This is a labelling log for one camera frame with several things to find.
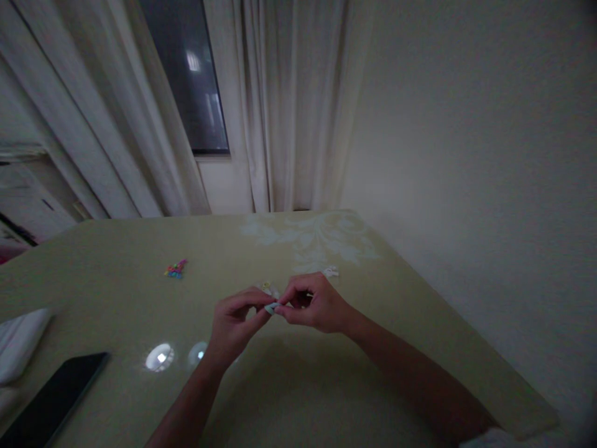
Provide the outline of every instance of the pink object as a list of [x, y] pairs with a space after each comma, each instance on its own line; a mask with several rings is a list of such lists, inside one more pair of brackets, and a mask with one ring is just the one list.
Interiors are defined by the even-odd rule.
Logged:
[[22, 244], [5, 245], [0, 243], [0, 264], [4, 264], [15, 257], [18, 257], [22, 253], [25, 253], [27, 249], [29, 249], [29, 247]]

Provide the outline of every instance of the window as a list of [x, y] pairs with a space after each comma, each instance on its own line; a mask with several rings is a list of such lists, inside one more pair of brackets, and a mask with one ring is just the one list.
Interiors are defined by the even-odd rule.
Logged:
[[195, 155], [229, 154], [201, 0], [139, 0]]

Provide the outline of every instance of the black phone screen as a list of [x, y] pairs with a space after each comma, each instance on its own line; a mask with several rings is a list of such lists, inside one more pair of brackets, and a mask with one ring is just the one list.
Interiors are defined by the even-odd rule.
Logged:
[[4, 433], [0, 448], [49, 446], [108, 357], [96, 353], [65, 361]]

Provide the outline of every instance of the light green tablecloth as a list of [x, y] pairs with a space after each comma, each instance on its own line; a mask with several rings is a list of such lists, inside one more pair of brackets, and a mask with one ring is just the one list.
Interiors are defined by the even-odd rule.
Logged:
[[[188, 259], [184, 278], [164, 276]], [[458, 378], [503, 427], [528, 436], [554, 410], [411, 267], [350, 211], [90, 221], [0, 267], [0, 321], [55, 317], [16, 383], [30, 400], [67, 358], [112, 357], [57, 446], [141, 446], [208, 341], [215, 302], [331, 264], [343, 297]], [[145, 368], [167, 342], [172, 365]], [[4, 431], [18, 412], [0, 422]], [[227, 372], [206, 446], [429, 446], [392, 387], [340, 335], [274, 316]]]

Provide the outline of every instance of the sheer curtain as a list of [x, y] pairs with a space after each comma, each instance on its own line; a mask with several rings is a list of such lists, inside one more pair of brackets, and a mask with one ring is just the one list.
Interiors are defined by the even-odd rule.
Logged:
[[247, 211], [336, 207], [374, 3], [204, 5]]
[[209, 213], [134, 0], [0, 3], [0, 52], [59, 144], [58, 169], [94, 218]]

